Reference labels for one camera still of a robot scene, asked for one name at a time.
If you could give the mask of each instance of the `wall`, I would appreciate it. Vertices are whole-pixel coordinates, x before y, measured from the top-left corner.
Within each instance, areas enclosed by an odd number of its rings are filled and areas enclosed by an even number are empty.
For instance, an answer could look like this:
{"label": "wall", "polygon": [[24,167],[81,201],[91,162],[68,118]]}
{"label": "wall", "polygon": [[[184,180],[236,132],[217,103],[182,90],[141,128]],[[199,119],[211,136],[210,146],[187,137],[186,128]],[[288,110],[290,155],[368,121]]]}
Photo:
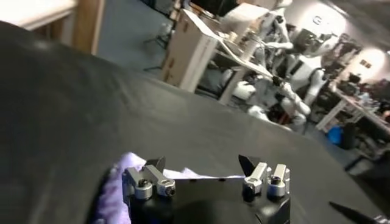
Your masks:
{"label": "wall", "polygon": [[[335,9],[318,0],[294,0],[293,4],[286,9],[285,16],[288,23],[297,26],[297,30],[305,28],[321,31],[321,26],[313,22],[315,16],[320,16],[324,21],[332,24],[335,34],[340,36],[340,34],[346,33],[364,46],[362,52],[342,72],[342,79],[346,78],[350,72],[361,74],[364,82],[373,82],[383,78],[390,79],[390,56],[384,50],[376,47],[369,37]],[[360,65],[360,61],[363,59],[372,64],[370,69]]]}

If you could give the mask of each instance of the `white table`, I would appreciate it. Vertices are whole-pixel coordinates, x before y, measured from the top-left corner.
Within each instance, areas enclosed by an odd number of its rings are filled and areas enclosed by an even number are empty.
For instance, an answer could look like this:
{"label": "white table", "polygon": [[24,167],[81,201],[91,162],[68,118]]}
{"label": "white table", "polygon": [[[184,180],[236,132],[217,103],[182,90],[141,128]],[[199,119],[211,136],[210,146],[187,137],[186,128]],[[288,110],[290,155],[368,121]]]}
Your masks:
{"label": "white table", "polygon": [[76,0],[0,0],[0,21],[34,30],[67,17],[60,41],[70,44],[76,5]]}
{"label": "white table", "polygon": [[349,122],[356,123],[364,116],[390,134],[390,127],[387,126],[387,122],[374,114],[373,111],[369,111],[368,109],[362,107],[353,97],[344,95],[340,90],[337,90],[335,93],[341,98],[341,100],[337,106],[335,106],[324,118],[322,118],[320,123],[317,124],[316,128],[318,130],[326,131],[325,127],[327,124],[329,124],[329,122],[334,119],[335,116],[346,106],[351,105],[354,108],[354,112],[353,118],[351,118]]}

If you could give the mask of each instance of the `silver metal bracket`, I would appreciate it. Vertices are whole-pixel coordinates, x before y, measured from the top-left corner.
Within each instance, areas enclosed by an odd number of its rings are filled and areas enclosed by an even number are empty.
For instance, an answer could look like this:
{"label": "silver metal bracket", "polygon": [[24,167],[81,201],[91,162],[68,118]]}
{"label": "silver metal bracket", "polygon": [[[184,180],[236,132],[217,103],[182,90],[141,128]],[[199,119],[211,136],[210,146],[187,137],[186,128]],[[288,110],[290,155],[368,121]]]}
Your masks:
{"label": "silver metal bracket", "polygon": [[163,197],[172,197],[176,191],[175,181],[166,178],[153,165],[144,166],[140,171],[130,167],[123,172],[122,190],[125,203],[130,195],[140,200],[151,198],[154,186],[157,194]]}
{"label": "silver metal bracket", "polygon": [[290,170],[286,165],[278,164],[274,174],[268,180],[268,196],[283,197],[290,193]]}
{"label": "silver metal bracket", "polygon": [[261,192],[261,185],[269,172],[266,163],[258,163],[252,174],[244,178],[244,191],[250,191],[249,193],[251,195],[259,194]]}

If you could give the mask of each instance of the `black table surface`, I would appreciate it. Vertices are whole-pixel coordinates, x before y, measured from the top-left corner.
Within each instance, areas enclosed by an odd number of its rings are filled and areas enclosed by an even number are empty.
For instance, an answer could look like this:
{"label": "black table surface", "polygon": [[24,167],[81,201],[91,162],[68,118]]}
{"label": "black table surface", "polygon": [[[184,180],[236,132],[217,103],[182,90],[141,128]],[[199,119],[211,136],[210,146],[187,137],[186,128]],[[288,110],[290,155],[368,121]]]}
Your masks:
{"label": "black table surface", "polygon": [[123,153],[242,174],[238,154],[291,169],[293,223],[349,223],[329,200],[377,207],[316,142],[0,23],[1,223],[83,223]]}

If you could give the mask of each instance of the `cardboard box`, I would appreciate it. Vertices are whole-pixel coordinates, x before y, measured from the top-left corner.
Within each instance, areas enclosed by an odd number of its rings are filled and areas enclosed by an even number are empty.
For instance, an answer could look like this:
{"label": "cardboard box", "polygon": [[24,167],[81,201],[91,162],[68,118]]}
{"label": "cardboard box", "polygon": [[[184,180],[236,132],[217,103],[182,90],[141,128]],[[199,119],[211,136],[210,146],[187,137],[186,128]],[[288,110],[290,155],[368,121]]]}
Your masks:
{"label": "cardboard box", "polygon": [[161,79],[194,92],[215,53],[217,36],[194,13],[181,10],[163,62]]}

